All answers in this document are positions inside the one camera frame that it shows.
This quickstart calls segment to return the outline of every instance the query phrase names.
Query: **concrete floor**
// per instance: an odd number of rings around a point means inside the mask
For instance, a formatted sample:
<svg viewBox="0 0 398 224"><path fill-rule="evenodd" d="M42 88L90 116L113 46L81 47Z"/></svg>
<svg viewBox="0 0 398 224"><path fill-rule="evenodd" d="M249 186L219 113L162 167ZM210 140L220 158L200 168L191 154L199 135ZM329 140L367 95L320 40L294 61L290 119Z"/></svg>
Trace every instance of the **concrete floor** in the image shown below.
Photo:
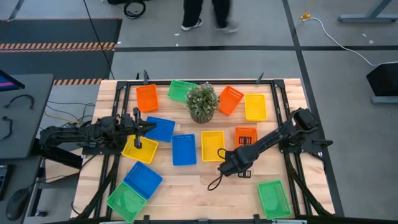
<svg viewBox="0 0 398 224"><path fill-rule="evenodd" d="M119 47L175 47L211 45L293 46L282 1L233 0L232 17L240 23L234 35L213 30L210 0L205 0L205 25L191 32L180 30L183 0L151 0L147 12L138 20L123 20ZM11 14L17 0L0 2L0 19ZM334 46L315 21L300 24L308 0L288 0L301 46ZM343 45L398 45L395 24L340 24L340 14L366 13L378 0L317 0L310 13L321 19L328 32ZM87 0L93 17L123 16L117 6L100 0ZM398 13L393 1L386 13ZM81 0L25 0L18 18L86 17ZM398 52L361 52L373 63L397 60ZM398 220L398 175L395 159L398 106L374 106L366 75L374 69L357 55L344 51L304 51L303 57L315 95L329 147L343 210L347 217ZM176 52L116 52L113 72L117 79L132 79L146 69L155 78L302 78L294 51L224 50ZM54 86L50 99L58 102L94 103L98 86ZM54 108L80 117L83 106ZM65 116L53 111L52 115ZM44 118L42 127L61 121ZM64 220L70 214L74 185L57 189L65 201L54 207L49 201L54 191L43 192L39 208L49 211L46 218L25 223Z"/></svg>

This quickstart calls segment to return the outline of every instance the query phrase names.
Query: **white cable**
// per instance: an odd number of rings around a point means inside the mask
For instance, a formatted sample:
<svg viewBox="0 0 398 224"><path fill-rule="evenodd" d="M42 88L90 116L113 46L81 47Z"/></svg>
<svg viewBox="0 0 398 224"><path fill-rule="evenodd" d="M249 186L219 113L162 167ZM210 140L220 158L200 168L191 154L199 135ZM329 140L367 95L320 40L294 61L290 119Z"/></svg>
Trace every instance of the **white cable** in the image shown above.
<svg viewBox="0 0 398 224"><path fill-rule="evenodd" d="M395 61L395 62L383 62L383 63L379 63L379 64L374 65L374 64L372 64L371 62L369 62L365 57L363 57L360 53L356 52L355 50L351 50L351 49L348 49L348 48L346 48L346 47L343 47L341 44L339 44L334 38L332 38L332 37L328 34L328 32L326 32L325 27L323 26L323 23L322 23L322 21L321 21L320 19L315 18L315 17L311 17L311 18L308 18L308 19L304 19L303 22L308 21L308 20L310 20L310 19L313 19L313 20L318 21L318 22L321 24L324 33L325 33L334 43L336 43L337 45L339 45L342 49L348 50L348 51L350 51L350 52L352 52L352 53L355 53L356 55L360 56L361 58L363 58L363 60L365 60L365 61L366 61L368 64L370 64L371 66L379 66L379 65L391 64L391 63L398 63L398 61Z"/></svg>

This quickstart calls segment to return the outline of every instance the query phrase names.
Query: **plastic basket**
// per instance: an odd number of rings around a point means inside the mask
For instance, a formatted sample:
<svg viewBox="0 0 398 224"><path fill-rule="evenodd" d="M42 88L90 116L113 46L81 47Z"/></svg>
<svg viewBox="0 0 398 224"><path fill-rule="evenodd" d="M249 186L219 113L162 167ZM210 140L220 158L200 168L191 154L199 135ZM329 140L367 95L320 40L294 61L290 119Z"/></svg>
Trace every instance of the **plastic basket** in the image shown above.
<svg viewBox="0 0 398 224"><path fill-rule="evenodd" d="M224 161L217 151L225 148L223 131L202 131L201 132L201 158L205 162ZM225 151L221 150L220 155L225 157Z"/></svg>
<svg viewBox="0 0 398 224"><path fill-rule="evenodd" d="M156 85L146 85L136 88L137 105L141 112L150 112L159 109Z"/></svg>
<svg viewBox="0 0 398 224"><path fill-rule="evenodd" d="M194 134L179 134L172 141L173 165L187 166L197 163L197 146Z"/></svg>
<svg viewBox="0 0 398 224"><path fill-rule="evenodd" d="M246 94L244 96L244 110L248 121L266 120L266 96L263 94Z"/></svg>
<svg viewBox="0 0 398 224"><path fill-rule="evenodd" d="M123 181L148 200L154 194L162 180L163 178L155 171L141 162L136 162Z"/></svg>
<svg viewBox="0 0 398 224"><path fill-rule="evenodd" d="M140 141L142 144L141 149L137 149L134 146L134 140L136 136L132 135L129 136L129 140L127 141L122 155L131 158L131 159L137 159L138 161L145 162L147 164L150 164L152 162L152 159L154 158L157 145L159 144L156 141L152 141L150 139L147 139L145 137L140 137Z"/></svg>
<svg viewBox="0 0 398 224"><path fill-rule="evenodd" d="M186 102L187 99L185 95L188 93L188 90L196 86L197 85L194 83L172 80L167 96L172 100Z"/></svg>
<svg viewBox="0 0 398 224"><path fill-rule="evenodd" d="M253 144L257 141L257 129L256 128L235 128L235 148L244 145L242 138L246 138L246 144Z"/></svg>
<svg viewBox="0 0 398 224"><path fill-rule="evenodd" d="M243 98L243 93L230 86L226 86L220 95L218 110L225 115L231 115Z"/></svg>
<svg viewBox="0 0 398 224"><path fill-rule="evenodd" d="M292 214L281 180L260 183L259 195L267 219L282 218Z"/></svg>
<svg viewBox="0 0 398 224"><path fill-rule="evenodd" d="M156 128L150 130L145 137L149 139L170 142L172 140L175 121L155 118L152 116L147 117L148 122L155 122Z"/></svg>
<svg viewBox="0 0 398 224"><path fill-rule="evenodd" d="M121 182L106 201L127 223L132 223L147 201Z"/></svg>

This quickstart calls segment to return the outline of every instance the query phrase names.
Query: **yellow plug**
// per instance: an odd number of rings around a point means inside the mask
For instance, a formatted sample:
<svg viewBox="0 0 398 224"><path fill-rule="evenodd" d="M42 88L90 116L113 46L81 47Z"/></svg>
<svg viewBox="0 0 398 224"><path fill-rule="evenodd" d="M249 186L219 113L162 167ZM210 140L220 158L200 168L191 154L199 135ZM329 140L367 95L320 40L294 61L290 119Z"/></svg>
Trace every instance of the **yellow plug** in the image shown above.
<svg viewBox="0 0 398 224"><path fill-rule="evenodd" d="M306 11L302 16L300 16L300 19L308 19L308 18L311 18L311 14L307 13Z"/></svg>

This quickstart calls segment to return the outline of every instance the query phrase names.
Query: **white sneaker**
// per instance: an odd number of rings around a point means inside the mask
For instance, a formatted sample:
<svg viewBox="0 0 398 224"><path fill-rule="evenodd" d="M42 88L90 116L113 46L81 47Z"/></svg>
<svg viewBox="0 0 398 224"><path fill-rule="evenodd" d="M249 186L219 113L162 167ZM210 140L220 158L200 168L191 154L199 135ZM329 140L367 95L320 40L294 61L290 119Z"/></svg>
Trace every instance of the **white sneaker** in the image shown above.
<svg viewBox="0 0 398 224"><path fill-rule="evenodd" d="M194 26L191 26L191 27L181 26L181 29L184 30L184 31L188 31L188 30L190 30L192 28L197 28L197 27L200 27L202 25L203 25L203 20L199 18L198 22Z"/></svg>
<svg viewBox="0 0 398 224"><path fill-rule="evenodd" d="M239 30L238 24L234 21L229 21L225 28L216 28L216 30L222 31L226 34L232 34Z"/></svg>

